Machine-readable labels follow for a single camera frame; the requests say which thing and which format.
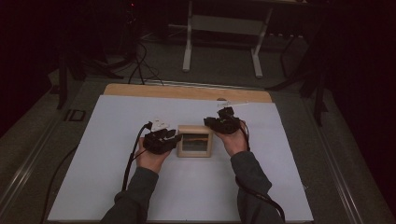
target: wooden frame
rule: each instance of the wooden frame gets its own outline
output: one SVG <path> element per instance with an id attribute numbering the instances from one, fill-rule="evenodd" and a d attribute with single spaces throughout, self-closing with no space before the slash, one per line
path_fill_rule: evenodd
<path id="1" fill-rule="evenodd" d="M 210 157 L 212 153 L 213 132 L 200 125 L 179 125 L 178 133 L 182 134 L 177 144 L 179 157 Z"/>

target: hand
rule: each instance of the hand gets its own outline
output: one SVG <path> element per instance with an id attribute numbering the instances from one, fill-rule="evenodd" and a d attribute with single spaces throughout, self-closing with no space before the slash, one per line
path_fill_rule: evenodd
<path id="1" fill-rule="evenodd" d="M 242 126 L 243 130 L 246 129 L 246 124 L 242 120 L 241 120 L 241 126 Z M 224 133 L 216 133 L 215 132 L 215 135 L 222 140 L 227 153 L 231 157 L 238 152 L 247 151 L 248 144 L 245 140 L 244 134 L 242 133 L 242 131 L 240 129 L 232 134 L 224 134 Z"/>
<path id="2" fill-rule="evenodd" d="M 163 165 L 163 161 L 165 161 L 166 157 L 169 156 L 171 151 L 165 152 L 162 155 L 153 154 L 143 147 L 144 140 L 144 137 L 139 139 L 139 150 L 137 150 L 134 154 L 135 156 L 140 155 L 136 158 L 136 164 L 138 167 L 150 169 L 151 171 L 158 174 Z"/>

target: forearm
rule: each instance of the forearm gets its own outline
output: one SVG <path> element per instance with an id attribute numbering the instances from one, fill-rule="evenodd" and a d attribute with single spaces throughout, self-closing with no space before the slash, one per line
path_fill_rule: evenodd
<path id="1" fill-rule="evenodd" d="M 157 184 L 158 175 L 137 167 L 127 190 L 118 193 L 115 204 L 101 223 L 146 223 L 149 199 Z"/>
<path id="2" fill-rule="evenodd" d="M 236 178 L 243 186 L 268 196 L 267 193 L 272 184 L 253 153 L 239 152 L 231 157 L 231 163 Z M 283 223 L 272 205 L 242 189 L 238 191 L 237 203 L 242 223 Z"/>

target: dark gray floor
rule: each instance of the dark gray floor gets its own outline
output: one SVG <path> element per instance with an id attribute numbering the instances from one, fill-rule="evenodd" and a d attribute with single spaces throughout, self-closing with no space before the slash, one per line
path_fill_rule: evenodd
<path id="1" fill-rule="evenodd" d="M 148 49 L 146 62 L 155 68 L 152 69 L 154 72 L 159 71 L 159 77 L 167 83 L 177 81 L 263 89 L 285 79 L 278 57 L 286 41 L 280 37 L 270 36 L 264 41 L 260 53 L 264 72 L 262 79 L 254 77 L 248 49 L 193 47 L 191 70 L 183 73 L 183 46 L 143 43 Z M 288 71 L 299 62 L 305 47 L 304 41 L 299 40 L 290 49 L 286 58 Z M 118 74 L 128 77 L 133 68 L 134 65 Z M 145 78 L 151 77 L 147 67 L 143 68 L 143 75 Z M 42 146 L 35 169 L 2 223 L 39 222 L 55 168 L 67 152 L 78 144 L 107 83 L 116 81 L 95 76 L 88 77 L 84 83 L 70 81 L 71 97 L 65 109 L 86 110 L 88 116 L 83 122 L 62 121 L 64 111 L 57 111 L 56 97 L 47 94 L 0 139 L 0 190 L 4 192 L 29 151 L 35 147 L 36 140 L 49 124 L 53 121 L 57 123 Z M 315 223 L 395 223 L 331 93 L 326 91 L 324 102 L 329 112 L 323 113 L 324 126 L 319 128 L 312 119 L 313 101 L 299 96 L 299 86 L 296 84 L 281 92 L 270 93 L 282 118 L 302 182 L 307 186 L 305 192 Z M 54 181 L 48 210 L 71 159 L 66 160 Z M 335 168 L 331 161 L 336 161 Z M 342 180 L 334 176 L 334 170 L 342 174 Z M 342 196 L 346 189 L 339 187 L 340 181 L 346 184 L 346 189 L 356 203 L 359 211 L 358 216 L 353 216 L 358 217 L 356 221 L 345 207 Z"/>

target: beige frame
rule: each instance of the beige frame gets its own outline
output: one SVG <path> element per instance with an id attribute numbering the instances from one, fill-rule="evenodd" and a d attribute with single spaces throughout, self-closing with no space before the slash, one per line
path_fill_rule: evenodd
<path id="1" fill-rule="evenodd" d="M 186 151 L 183 150 L 183 137 L 181 141 L 177 144 L 177 155 L 179 157 L 191 157 L 191 158 L 201 158 L 201 157 L 210 157 L 212 154 L 212 141 L 213 141 L 213 132 L 210 128 L 206 126 L 200 125 L 179 125 L 178 133 L 198 133 L 198 134 L 207 134 L 207 146 L 206 151 Z"/>

